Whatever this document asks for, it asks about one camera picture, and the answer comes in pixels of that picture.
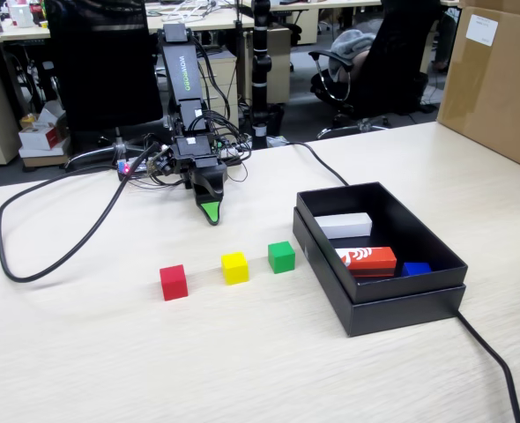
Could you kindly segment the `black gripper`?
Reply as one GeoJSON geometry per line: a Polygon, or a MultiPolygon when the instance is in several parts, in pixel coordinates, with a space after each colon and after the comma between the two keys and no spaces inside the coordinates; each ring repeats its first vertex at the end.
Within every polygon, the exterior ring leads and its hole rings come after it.
{"type": "Polygon", "coordinates": [[[197,207],[212,226],[220,221],[220,206],[227,180],[227,166],[219,163],[207,135],[177,137],[174,143],[175,170],[193,169],[190,180],[197,207]]]}

